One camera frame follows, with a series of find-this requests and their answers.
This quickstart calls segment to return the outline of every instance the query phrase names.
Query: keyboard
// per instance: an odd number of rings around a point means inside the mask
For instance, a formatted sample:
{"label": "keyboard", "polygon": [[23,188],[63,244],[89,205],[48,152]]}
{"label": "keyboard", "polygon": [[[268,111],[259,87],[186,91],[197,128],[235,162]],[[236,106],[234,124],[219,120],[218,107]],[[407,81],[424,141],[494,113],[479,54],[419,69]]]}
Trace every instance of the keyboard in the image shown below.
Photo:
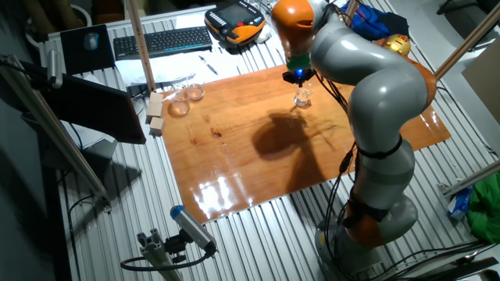
{"label": "keyboard", "polygon": [[[212,40],[206,27],[189,27],[145,34],[150,58],[173,55],[180,52],[210,49]],[[134,36],[113,40],[116,60],[139,59],[138,44]]]}

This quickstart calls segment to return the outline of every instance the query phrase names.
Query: wooden block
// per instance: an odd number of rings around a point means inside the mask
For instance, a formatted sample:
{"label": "wooden block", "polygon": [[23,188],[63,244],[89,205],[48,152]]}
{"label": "wooden block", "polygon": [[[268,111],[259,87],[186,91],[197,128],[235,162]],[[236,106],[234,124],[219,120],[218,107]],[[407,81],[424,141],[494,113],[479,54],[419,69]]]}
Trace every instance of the wooden block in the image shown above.
{"label": "wooden block", "polygon": [[163,129],[165,129],[165,120],[163,120],[163,118],[153,117],[149,124],[149,133],[161,137]]}
{"label": "wooden block", "polygon": [[163,104],[150,102],[146,109],[146,122],[150,123],[153,117],[161,118],[163,116]]}
{"label": "wooden block", "polygon": [[163,94],[151,93],[149,95],[149,102],[151,103],[162,103],[162,101],[163,101]]}

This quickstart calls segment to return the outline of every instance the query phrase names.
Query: yellow object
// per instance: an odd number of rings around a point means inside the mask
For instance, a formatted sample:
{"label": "yellow object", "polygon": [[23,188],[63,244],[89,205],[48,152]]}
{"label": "yellow object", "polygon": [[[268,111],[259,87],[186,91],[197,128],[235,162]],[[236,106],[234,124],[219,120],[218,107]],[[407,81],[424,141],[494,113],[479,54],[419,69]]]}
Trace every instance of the yellow object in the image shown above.
{"label": "yellow object", "polygon": [[409,54],[411,45],[405,35],[394,34],[385,39],[382,47],[386,48],[387,50],[397,52],[400,55],[407,56]]}

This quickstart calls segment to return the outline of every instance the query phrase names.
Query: green bag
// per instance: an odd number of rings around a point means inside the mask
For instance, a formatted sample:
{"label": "green bag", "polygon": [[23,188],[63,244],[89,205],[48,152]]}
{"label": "green bag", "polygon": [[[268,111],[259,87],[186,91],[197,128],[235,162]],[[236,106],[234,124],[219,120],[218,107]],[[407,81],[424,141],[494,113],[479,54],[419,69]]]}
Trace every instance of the green bag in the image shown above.
{"label": "green bag", "polygon": [[500,243],[500,173],[475,184],[467,219],[476,238]]}

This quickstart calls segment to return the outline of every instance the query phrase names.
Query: metal rod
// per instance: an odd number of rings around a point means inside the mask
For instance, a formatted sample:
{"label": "metal rod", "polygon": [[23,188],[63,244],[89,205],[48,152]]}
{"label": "metal rod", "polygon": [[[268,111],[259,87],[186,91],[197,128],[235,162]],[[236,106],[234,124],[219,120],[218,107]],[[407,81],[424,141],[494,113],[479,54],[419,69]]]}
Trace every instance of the metal rod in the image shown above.
{"label": "metal rod", "polygon": [[453,194],[461,191],[464,188],[470,187],[471,185],[486,179],[487,177],[493,175],[500,171],[500,160],[491,163],[490,165],[482,168],[481,170],[475,172],[472,176],[468,176],[464,180],[461,180],[457,184],[446,188],[443,192],[445,197],[451,197]]}
{"label": "metal rod", "polygon": [[130,21],[132,22],[132,29],[134,30],[135,41],[137,42],[137,48],[141,57],[142,68],[144,69],[146,81],[148,81],[148,89],[149,91],[154,91],[156,89],[155,79],[153,78],[151,64],[149,63],[148,47],[146,46],[146,40],[142,32],[141,18],[139,17],[136,0],[127,0],[127,8],[130,15]]}
{"label": "metal rod", "polygon": [[354,15],[356,13],[356,10],[358,9],[358,6],[359,6],[358,0],[351,0],[349,2],[349,6],[347,7],[347,10],[345,11],[345,13],[348,16],[347,19],[345,19],[345,25],[347,25],[348,27],[351,26],[351,19],[354,18]]}
{"label": "metal rod", "polygon": [[467,37],[467,39],[458,47],[452,55],[446,59],[445,62],[436,71],[436,80],[440,80],[455,64],[462,58],[463,54],[467,52],[483,35],[485,35],[494,24],[500,19],[500,2],[491,10],[486,18],[479,23],[474,31]]}
{"label": "metal rod", "polygon": [[[9,57],[7,62],[21,69],[23,68],[21,63],[14,56]],[[63,125],[61,125],[61,122],[55,117],[54,112],[50,109],[40,92],[33,90],[30,81],[18,70],[11,69],[7,66],[0,66],[0,74],[4,76],[7,83],[9,83],[20,100],[37,119],[47,135],[54,141],[57,148],[66,156],[78,175],[87,181],[92,192],[94,192],[96,196],[102,197],[108,201],[109,197],[106,189],[95,175],[92,168],[88,165],[84,156],[78,151],[77,147],[70,139],[70,136],[66,130],[64,130]]]}

